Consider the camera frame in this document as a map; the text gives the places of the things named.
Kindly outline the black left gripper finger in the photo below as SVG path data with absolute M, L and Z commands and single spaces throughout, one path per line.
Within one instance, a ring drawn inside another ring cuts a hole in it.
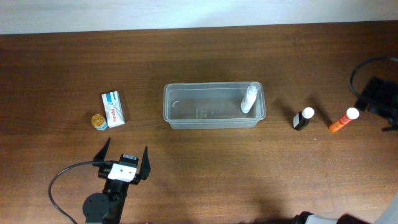
M 99 150 L 99 152 L 93 158 L 94 162 L 103 162 L 104 161 L 104 159 L 106 157 L 106 153 L 108 151 L 108 147 L 110 145 L 110 142 L 111 142 L 111 138 L 108 138 L 105 145 Z
M 140 179 L 146 180 L 150 174 L 150 162 L 149 162 L 149 155 L 148 155 L 148 147 L 146 146 L 144 149 L 144 153 L 142 156 L 141 161 L 141 168 L 139 171 Z

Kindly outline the orange tablet tube white cap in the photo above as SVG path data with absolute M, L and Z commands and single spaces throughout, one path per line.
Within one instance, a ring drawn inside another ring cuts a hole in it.
M 346 113 L 336 122 L 331 124 L 328 129 L 335 133 L 339 131 L 341 128 L 346 126 L 348 123 L 350 123 L 352 120 L 355 120 L 359 117 L 359 111 L 356 108 L 348 108 L 346 110 Z

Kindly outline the white Panadol box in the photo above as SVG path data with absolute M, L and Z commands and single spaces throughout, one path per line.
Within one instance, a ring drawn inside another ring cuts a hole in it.
M 106 114 L 107 124 L 110 128 L 115 128 L 125 124 L 123 109 L 119 93 L 111 91 L 101 95 Z

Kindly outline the dark brown syrup bottle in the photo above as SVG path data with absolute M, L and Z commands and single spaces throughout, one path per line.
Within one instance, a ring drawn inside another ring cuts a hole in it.
M 292 121 L 293 128 L 297 131 L 302 130 L 308 125 L 310 119 L 313 117 L 314 114 L 315 111 L 313 108 L 306 107 L 294 116 Z

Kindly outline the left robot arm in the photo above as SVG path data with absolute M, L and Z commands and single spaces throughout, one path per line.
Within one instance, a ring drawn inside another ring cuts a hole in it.
M 93 158 L 98 177 L 105 184 L 101 192 L 89 195 L 83 203 L 86 223 L 119 223 L 129 186 L 146 180 L 151 171 L 147 147 L 141 158 L 122 154 L 118 161 L 106 161 L 110 142 L 107 140 Z

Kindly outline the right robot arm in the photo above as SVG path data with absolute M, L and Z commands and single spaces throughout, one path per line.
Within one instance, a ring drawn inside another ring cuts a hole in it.
M 346 113 L 338 121 L 329 126 L 329 130 L 333 133 L 339 131 L 349 122 L 358 118 L 359 112 L 364 110 L 368 110 L 388 120 L 390 126 L 382 128 L 383 131 L 396 131 L 397 84 L 376 77 L 370 79 L 363 92 L 358 96 L 354 107 L 347 109 Z M 365 221 L 349 214 L 344 214 L 339 218 L 325 218 L 310 212 L 302 212 L 289 222 L 293 224 L 360 224 Z

